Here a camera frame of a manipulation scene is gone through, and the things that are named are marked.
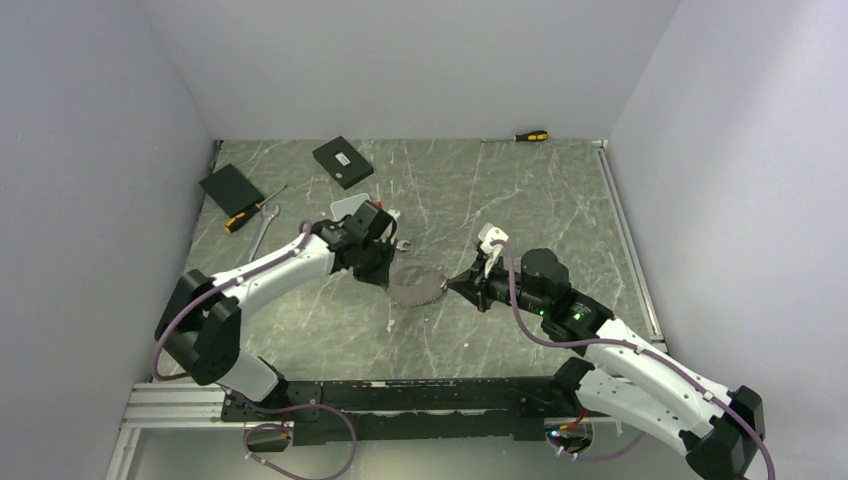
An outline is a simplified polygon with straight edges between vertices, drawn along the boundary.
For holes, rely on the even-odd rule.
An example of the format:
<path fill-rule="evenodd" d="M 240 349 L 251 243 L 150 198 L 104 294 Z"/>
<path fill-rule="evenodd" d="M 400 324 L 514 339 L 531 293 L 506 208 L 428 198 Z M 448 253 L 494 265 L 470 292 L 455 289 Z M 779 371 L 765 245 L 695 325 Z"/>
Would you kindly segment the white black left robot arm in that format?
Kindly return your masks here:
<path fill-rule="evenodd" d="M 341 220 L 303 221 L 295 239 L 229 271 L 184 273 L 168 300 L 154 338 L 153 376 L 162 354 L 199 385 L 219 384 L 248 396 L 248 407 L 264 420 L 287 406 L 284 379 L 267 362 L 243 352 L 243 324 L 269 303 L 313 280 L 346 271 L 384 288 L 395 255 L 396 219 L 372 201 Z"/>

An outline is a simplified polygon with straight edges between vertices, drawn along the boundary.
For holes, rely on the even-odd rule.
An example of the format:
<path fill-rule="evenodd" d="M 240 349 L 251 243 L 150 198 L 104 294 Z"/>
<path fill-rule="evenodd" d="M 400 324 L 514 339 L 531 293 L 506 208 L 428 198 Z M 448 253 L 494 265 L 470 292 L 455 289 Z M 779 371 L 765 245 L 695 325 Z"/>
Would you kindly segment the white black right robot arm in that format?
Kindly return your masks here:
<path fill-rule="evenodd" d="M 515 263 L 479 249 L 446 285 L 481 312 L 510 306 L 529 339 L 573 351 L 550 380 L 560 413 L 588 410 L 635 427 L 683 456 L 702 479 L 742 479 L 757 456 L 774 478 L 761 396 L 710 381 L 641 338 L 575 289 L 551 250 L 529 250 Z"/>

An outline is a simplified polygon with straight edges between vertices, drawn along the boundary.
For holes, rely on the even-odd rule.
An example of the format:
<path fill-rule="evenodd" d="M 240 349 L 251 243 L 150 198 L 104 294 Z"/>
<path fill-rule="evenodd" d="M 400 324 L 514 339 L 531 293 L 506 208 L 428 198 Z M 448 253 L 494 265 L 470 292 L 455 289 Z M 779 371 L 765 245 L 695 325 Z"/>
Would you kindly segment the metal oval key organizer plate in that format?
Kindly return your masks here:
<path fill-rule="evenodd" d="M 386 293 L 397 305 L 414 307 L 432 303 L 442 297 L 439 284 L 446 277 L 437 269 L 423 264 L 393 266 Z"/>

